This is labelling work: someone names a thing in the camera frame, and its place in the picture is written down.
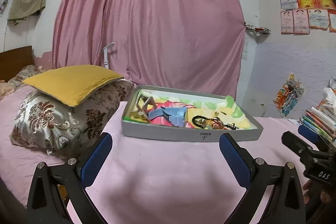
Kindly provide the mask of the right human hand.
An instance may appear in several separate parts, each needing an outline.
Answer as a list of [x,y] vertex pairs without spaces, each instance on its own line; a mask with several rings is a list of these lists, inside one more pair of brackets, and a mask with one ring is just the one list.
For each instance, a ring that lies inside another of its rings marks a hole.
[[319,182],[308,180],[302,187],[305,207],[324,204],[335,209],[335,185],[323,187]]

